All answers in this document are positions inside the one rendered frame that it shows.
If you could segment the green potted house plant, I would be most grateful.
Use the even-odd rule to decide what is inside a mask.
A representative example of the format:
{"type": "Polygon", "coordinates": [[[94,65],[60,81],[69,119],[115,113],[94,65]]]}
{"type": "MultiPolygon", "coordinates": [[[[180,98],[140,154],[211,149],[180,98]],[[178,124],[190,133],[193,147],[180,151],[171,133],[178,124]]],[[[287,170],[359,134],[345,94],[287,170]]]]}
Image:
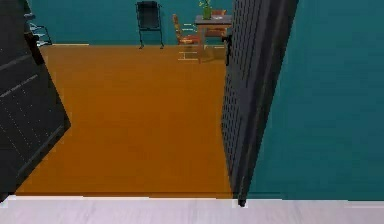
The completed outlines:
{"type": "Polygon", "coordinates": [[[211,18],[211,0],[199,0],[199,6],[203,9],[203,19],[209,20],[211,18]]]}

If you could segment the grey top wooden table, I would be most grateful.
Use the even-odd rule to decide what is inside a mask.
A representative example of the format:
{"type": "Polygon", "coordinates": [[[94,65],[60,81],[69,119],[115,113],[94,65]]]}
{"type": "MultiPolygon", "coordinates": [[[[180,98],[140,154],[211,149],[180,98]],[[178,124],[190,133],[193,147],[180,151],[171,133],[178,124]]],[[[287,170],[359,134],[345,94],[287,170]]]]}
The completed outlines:
{"type": "Polygon", "coordinates": [[[200,40],[198,42],[198,62],[202,62],[203,52],[204,52],[204,43],[205,43],[205,31],[207,28],[213,27],[215,24],[221,23],[221,27],[230,28],[232,25],[232,16],[224,15],[222,18],[214,20],[210,18],[209,20],[204,20],[202,15],[197,15],[195,18],[195,25],[197,28],[197,35],[200,40]]]}

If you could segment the black slatted room door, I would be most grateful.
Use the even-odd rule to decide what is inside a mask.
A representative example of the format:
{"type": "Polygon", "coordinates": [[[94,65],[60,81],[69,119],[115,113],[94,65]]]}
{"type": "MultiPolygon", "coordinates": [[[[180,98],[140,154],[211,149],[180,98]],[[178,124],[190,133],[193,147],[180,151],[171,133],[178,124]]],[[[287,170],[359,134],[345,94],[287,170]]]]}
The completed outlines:
{"type": "Polygon", "coordinates": [[[298,3],[233,1],[221,133],[231,194],[241,207],[246,204],[298,3]]]}

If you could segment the black metal chair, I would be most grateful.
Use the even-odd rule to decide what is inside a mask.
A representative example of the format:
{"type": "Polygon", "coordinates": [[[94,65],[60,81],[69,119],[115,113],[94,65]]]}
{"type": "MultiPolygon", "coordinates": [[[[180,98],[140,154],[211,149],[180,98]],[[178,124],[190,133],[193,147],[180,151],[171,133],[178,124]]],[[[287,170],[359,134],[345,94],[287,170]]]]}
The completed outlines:
{"type": "Polygon", "coordinates": [[[161,21],[161,5],[157,1],[139,1],[135,3],[136,17],[140,41],[140,49],[144,48],[142,33],[158,32],[160,34],[160,48],[164,48],[162,21],[161,21]]]}

